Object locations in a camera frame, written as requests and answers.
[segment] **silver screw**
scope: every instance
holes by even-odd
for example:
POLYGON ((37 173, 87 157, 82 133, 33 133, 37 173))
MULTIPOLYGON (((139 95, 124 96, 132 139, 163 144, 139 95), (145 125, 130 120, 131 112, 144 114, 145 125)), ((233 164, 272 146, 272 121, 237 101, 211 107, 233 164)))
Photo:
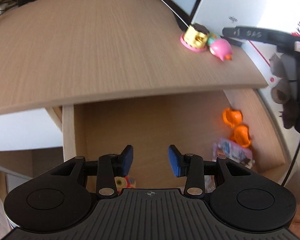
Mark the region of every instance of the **silver screw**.
POLYGON ((191 187, 187 190, 188 194, 190 195, 200 195, 202 194, 202 189, 198 188, 198 187, 191 187))
POLYGON ((114 193, 114 190, 112 188, 109 188, 109 187, 104 187, 104 188, 99 190, 99 194, 101 194, 103 196, 110 196, 113 193, 114 193))

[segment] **ribbed rubber surface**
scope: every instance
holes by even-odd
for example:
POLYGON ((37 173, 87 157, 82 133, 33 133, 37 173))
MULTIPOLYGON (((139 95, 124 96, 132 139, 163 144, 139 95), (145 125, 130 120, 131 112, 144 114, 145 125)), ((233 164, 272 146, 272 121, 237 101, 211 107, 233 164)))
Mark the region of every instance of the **ribbed rubber surface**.
POLYGON ((148 240, 298 239, 286 229, 252 234, 219 222, 201 200, 183 197, 177 189, 125 189, 121 196, 101 200, 81 224, 63 232, 34 234, 15 229, 5 240, 148 240))

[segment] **pink toy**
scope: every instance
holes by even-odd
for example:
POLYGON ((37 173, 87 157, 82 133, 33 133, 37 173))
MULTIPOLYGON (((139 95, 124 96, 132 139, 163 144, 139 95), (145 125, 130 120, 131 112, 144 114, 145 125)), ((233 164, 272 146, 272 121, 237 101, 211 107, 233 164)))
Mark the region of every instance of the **pink toy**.
POLYGON ((218 39, 210 45, 210 52, 222 61, 231 60, 233 54, 231 45, 225 39, 218 39))
POLYGON ((205 46, 205 47, 202 48, 202 49, 197 49, 197 48, 195 48, 195 47, 190 46, 190 45, 189 45, 188 43, 186 43, 185 40, 183 39, 183 34, 182 34, 181 37, 180 37, 180 41, 181 41, 181 43, 182 43, 185 47, 187 47, 188 49, 190 49, 190 50, 192 50, 192 51, 194 51, 194 52, 203 52, 203 51, 205 51, 205 50, 207 49, 207 46, 205 46))

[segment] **light wood surface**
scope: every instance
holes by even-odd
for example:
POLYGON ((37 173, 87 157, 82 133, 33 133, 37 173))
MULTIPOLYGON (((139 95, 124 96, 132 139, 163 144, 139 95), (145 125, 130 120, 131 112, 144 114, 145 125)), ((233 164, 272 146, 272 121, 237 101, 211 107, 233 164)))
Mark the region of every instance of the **light wood surface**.
POLYGON ((160 0, 38 0, 0 16, 0 114, 266 81, 241 48, 193 53, 160 0))
POLYGON ((290 166, 289 163, 285 163, 281 166, 272 168, 268 171, 261 172, 261 175, 268 179, 273 180, 278 184, 282 184, 284 177, 287 174, 287 171, 289 169, 289 166, 290 166))
POLYGON ((45 109, 56 126, 62 131, 62 110, 58 107, 46 107, 45 109))
POLYGON ((225 90, 231 106, 242 112, 243 121, 249 127, 251 149, 258 172, 284 165, 286 152, 277 129, 258 93, 252 89, 225 90))
POLYGON ((77 156, 74 136, 74 106, 62 107, 63 160, 77 156))
MULTIPOLYGON (((222 110, 229 106, 222 91, 85 104, 79 108, 85 132, 80 141, 86 143, 87 160, 120 153, 127 144, 133 145, 129 174, 138 187, 183 187, 185 178, 175 178, 171 171, 168 146, 175 144, 183 154, 190 152, 211 160, 213 143, 230 136, 231 130, 221 118, 222 110)), ((81 137, 82 129, 74 133, 81 137)), ((87 188, 95 189, 95 179, 87 188)))
POLYGON ((7 182, 6 182, 6 173, 0 171, 0 199, 4 202, 7 196, 7 182))
POLYGON ((84 105, 74 106, 75 148, 79 156, 88 156, 86 136, 86 117, 84 105))

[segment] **wooden drawer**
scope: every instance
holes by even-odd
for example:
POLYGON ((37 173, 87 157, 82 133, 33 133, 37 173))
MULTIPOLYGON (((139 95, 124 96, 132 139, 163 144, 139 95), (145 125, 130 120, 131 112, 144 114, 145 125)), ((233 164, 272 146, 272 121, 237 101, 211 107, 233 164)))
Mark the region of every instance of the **wooden drawer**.
MULTIPOLYGON (((249 125, 258 171, 273 180, 282 177, 289 160, 258 95, 253 90, 229 90, 130 98, 63 107, 64 158, 83 155, 96 160, 107 153, 134 147, 130 175, 141 188, 184 186, 175 178, 167 148, 211 160, 213 143, 232 130, 221 118, 226 107, 239 109, 249 125)), ((91 191, 95 179, 87 186, 91 191)))

